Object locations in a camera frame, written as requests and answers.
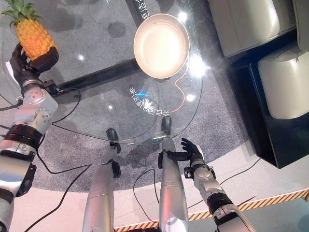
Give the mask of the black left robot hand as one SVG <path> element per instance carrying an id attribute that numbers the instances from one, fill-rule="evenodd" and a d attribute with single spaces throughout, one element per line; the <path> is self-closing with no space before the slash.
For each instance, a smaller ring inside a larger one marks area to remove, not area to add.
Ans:
<path id="1" fill-rule="evenodd" d="M 24 87 L 26 81 L 34 80 L 39 81 L 41 73 L 50 70 L 59 59 L 58 50 L 52 46 L 49 50 L 40 55 L 33 61 L 27 61 L 28 56 L 23 51 L 20 43 L 18 43 L 12 52 L 12 57 L 9 61 L 13 71 L 13 79 L 19 84 L 20 87 Z"/>

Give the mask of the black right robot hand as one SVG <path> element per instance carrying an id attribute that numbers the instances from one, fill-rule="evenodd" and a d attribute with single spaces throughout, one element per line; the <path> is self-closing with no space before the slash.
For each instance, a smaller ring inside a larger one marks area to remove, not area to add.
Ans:
<path id="1" fill-rule="evenodd" d="M 194 162 L 205 164 L 200 147 L 185 138 L 182 138 L 181 145 L 183 146 L 184 152 L 167 152 L 168 157 L 171 160 L 190 161 L 190 166 L 194 166 Z"/>

